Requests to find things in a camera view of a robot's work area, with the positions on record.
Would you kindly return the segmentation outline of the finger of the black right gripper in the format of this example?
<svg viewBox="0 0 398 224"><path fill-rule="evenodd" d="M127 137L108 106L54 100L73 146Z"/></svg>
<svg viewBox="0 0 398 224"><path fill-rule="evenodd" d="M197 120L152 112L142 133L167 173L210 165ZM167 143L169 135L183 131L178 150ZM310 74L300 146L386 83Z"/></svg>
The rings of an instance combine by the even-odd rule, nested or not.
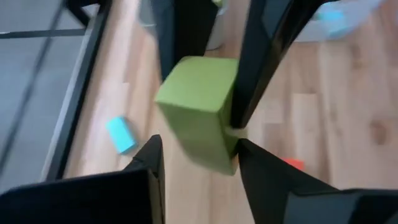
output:
<svg viewBox="0 0 398 224"><path fill-rule="evenodd" d="M234 81L230 125L244 128L293 41L324 0L252 0Z"/></svg>
<svg viewBox="0 0 398 224"><path fill-rule="evenodd" d="M164 81L182 58L205 54L218 6L212 0L151 0L150 4Z"/></svg>

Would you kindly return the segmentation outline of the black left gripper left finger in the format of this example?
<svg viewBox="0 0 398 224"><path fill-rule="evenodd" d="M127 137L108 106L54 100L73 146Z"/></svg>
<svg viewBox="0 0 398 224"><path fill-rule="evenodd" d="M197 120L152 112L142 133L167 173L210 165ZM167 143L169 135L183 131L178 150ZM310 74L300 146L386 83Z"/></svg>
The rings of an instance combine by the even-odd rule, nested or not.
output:
<svg viewBox="0 0 398 224"><path fill-rule="evenodd" d="M102 195L111 223L165 222L165 169L162 138L155 134L121 171L108 173Z"/></svg>

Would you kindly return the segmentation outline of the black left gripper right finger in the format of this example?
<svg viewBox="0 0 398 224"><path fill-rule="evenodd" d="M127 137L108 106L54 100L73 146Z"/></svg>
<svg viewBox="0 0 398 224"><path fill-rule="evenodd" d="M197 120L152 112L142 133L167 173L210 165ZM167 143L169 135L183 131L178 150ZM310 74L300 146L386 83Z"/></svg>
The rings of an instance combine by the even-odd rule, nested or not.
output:
<svg viewBox="0 0 398 224"><path fill-rule="evenodd" d="M290 193L337 190L248 139L238 140L238 157L244 190L255 223L282 223Z"/></svg>

